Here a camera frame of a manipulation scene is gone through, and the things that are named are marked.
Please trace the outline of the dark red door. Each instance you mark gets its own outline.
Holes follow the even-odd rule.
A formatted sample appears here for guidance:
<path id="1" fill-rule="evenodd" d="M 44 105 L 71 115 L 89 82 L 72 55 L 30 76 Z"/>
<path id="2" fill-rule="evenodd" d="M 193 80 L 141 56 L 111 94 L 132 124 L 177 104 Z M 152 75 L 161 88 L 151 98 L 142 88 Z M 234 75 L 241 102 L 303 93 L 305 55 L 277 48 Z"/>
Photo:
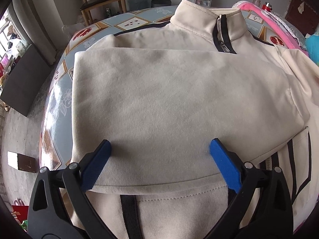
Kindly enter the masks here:
<path id="1" fill-rule="evenodd" d="M 304 0 L 291 0 L 285 19 L 304 36 L 314 34 L 318 26 L 318 13 Z"/>

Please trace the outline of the dark grey cabinet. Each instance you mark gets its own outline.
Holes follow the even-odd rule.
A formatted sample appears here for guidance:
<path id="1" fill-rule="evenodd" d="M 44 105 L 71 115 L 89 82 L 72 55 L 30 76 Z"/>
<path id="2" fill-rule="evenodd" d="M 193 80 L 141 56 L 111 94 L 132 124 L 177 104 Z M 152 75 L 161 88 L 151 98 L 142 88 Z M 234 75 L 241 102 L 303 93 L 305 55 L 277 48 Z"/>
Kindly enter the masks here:
<path id="1" fill-rule="evenodd" d="M 30 45 L 10 71 L 1 92 L 1 101 L 26 117 L 50 72 L 50 66 L 35 46 Z"/>

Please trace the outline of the beige zip-up jacket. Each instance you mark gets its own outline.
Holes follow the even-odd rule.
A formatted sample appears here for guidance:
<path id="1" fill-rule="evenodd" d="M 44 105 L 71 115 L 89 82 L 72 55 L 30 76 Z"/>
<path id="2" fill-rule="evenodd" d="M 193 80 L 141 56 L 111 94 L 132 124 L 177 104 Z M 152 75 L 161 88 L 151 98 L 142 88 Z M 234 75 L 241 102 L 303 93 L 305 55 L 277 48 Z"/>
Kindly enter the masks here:
<path id="1" fill-rule="evenodd" d="M 318 66 L 257 40 L 239 9 L 181 1 L 169 23 L 108 35 L 75 54 L 72 161 L 111 157 L 87 196 L 117 238 L 127 196 L 144 238 L 204 238 L 231 191 L 211 140 L 283 170 L 303 225 L 318 200 Z"/>

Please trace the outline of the grey curtain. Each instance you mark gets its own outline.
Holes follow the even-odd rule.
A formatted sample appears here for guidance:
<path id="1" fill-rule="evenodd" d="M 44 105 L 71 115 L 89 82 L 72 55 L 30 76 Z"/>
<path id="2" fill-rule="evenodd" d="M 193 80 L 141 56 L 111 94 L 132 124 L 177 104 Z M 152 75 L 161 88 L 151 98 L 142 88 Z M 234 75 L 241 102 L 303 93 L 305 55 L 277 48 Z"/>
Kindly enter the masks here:
<path id="1" fill-rule="evenodd" d="M 12 0 L 7 12 L 20 37 L 53 65 L 67 43 L 54 0 Z"/>

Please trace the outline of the black bin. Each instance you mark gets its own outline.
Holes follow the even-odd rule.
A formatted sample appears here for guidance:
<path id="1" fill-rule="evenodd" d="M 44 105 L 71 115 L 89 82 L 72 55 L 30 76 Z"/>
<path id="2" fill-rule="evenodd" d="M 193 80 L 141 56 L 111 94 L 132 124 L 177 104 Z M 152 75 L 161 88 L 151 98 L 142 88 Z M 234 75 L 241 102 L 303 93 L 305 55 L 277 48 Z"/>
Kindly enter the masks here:
<path id="1" fill-rule="evenodd" d="M 167 7 L 171 5 L 171 0 L 151 0 L 151 7 Z"/>

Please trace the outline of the blue pink pillow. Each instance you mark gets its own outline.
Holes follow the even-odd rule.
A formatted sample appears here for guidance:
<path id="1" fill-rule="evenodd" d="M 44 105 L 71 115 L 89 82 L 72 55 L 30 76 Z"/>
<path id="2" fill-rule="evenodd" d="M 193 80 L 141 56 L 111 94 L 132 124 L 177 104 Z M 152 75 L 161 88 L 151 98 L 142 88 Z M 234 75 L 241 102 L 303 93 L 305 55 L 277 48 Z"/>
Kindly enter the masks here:
<path id="1" fill-rule="evenodd" d="M 309 36 L 305 40 L 306 49 L 309 58 L 319 66 L 319 35 L 318 32 Z"/>

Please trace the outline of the fruit-pattern blue bed sheet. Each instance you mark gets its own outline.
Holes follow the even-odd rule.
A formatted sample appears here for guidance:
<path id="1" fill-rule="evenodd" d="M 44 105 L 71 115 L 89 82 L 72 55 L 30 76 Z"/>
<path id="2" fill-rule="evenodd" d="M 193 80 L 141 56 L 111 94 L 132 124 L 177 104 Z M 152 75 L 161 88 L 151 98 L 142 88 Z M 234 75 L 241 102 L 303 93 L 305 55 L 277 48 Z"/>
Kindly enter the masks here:
<path id="1" fill-rule="evenodd" d="M 42 152 L 59 166 L 97 138 L 141 142 L 137 154 L 192 160 L 218 136 L 245 159 L 291 137 L 298 110 L 274 46 L 237 8 L 188 1 L 76 31 L 50 85 Z"/>

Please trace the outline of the small brown white box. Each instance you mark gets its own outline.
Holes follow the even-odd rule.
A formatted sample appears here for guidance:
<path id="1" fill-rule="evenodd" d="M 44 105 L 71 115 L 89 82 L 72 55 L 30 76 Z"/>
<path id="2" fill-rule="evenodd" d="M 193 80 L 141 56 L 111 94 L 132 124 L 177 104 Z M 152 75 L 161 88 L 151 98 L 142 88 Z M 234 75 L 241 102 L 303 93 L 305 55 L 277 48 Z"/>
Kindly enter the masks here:
<path id="1" fill-rule="evenodd" d="M 37 173 L 38 171 L 37 160 L 33 157 L 8 151 L 7 159 L 8 165 L 16 170 L 25 171 L 29 173 Z"/>

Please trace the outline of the pink floral quilt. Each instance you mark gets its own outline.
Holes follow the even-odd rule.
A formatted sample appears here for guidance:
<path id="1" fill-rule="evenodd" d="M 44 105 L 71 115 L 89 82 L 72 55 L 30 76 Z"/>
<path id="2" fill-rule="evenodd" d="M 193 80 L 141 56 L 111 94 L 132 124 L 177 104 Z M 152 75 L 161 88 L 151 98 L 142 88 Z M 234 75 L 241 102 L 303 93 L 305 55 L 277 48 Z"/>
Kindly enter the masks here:
<path id="1" fill-rule="evenodd" d="M 300 46 L 292 31 L 288 30 L 288 26 L 271 12 L 262 10 L 248 1 L 239 1 L 232 8 L 242 11 L 246 24 L 255 37 L 288 49 L 299 49 L 308 56 L 308 52 Z"/>

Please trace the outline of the wooden chair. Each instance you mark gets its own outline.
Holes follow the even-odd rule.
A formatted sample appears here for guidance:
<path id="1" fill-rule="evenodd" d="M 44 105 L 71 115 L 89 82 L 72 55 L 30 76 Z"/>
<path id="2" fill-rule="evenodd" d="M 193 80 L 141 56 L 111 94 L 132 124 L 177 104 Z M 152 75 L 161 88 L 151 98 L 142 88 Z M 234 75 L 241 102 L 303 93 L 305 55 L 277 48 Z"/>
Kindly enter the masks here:
<path id="1" fill-rule="evenodd" d="M 91 16 L 91 10 L 96 9 L 98 7 L 102 7 L 107 4 L 111 4 L 117 2 L 119 5 L 119 12 L 121 14 L 127 12 L 127 6 L 125 0 L 83 0 L 83 4 L 80 8 L 81 14 L 83 16 L 84 22 L 86 26 L 89 26 L 94 23 L 94 20 Z"/>

